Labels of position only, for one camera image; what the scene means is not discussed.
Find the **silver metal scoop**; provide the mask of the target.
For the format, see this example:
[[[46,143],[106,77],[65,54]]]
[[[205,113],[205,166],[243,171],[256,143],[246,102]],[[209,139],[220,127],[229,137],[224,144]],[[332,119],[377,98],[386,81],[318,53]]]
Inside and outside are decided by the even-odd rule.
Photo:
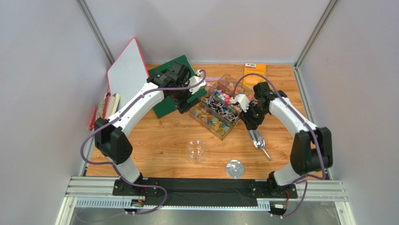
[[[257,130],[249,130],[248,135],[249,135],[254,147],[258,150],[261,150],[266,155],[268,160],[271,161],[272,158],[265,149],[266,142],[265,142],[264,138],[262,137],[262,135],[260,134],[260,132]]]

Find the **clear compartment candy box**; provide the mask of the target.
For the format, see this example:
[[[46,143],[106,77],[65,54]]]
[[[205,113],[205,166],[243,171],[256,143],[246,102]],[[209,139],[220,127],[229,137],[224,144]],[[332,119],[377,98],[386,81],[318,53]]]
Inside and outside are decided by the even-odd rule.
[[[220,140],[231,132],[240,121],[242,108],[232,103],[233,94],[245,94],[254,100],[253,90],[240,83],[234,89],[237,80],[225,74],[211,84],[201,101],[190,109],[190,116]]]

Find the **clear plastic jar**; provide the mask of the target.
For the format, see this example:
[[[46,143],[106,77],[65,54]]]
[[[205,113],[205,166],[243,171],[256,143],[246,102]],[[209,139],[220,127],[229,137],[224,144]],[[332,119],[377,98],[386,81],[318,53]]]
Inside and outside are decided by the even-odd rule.
[[[199,164],[204,159],[205,145],[200,140],[191,140],[186,146],[186,154],[191,163]]]

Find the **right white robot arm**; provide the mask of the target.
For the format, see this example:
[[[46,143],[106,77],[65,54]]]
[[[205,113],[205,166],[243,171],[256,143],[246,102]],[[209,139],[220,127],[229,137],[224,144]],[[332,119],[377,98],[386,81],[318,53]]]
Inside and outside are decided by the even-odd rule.
[[[267,114],[275,116],[293,137],[290,162],[271,173],[274,183],[277,186],[286,186],[331,167],[331,131],[307,120],[291,104],[283,91],[270,88],[267,82],[260,82],[253,87],[253,101],[245,94],[238,94],[233,98],[233,102],[241,107],[239,118],[244,122],[256,148],[263,150],[266,145],[258,127]]]

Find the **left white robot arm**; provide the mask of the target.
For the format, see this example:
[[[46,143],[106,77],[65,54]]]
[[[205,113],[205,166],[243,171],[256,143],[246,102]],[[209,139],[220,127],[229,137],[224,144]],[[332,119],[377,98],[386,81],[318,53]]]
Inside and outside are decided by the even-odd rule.
[[[155,105],[170,97],[178,111],[183,114],[195,106],[200,98],[192,98],[206,86],[206,71],[198,70],[186,78],[184,72],[156,73],[147,79],[142,89],[121,110],[108,119],[95,121],[95,146],[114,166],[121,179],[131,185],[141,176],[131,154],[133,147],[128,140],[133,128]]]

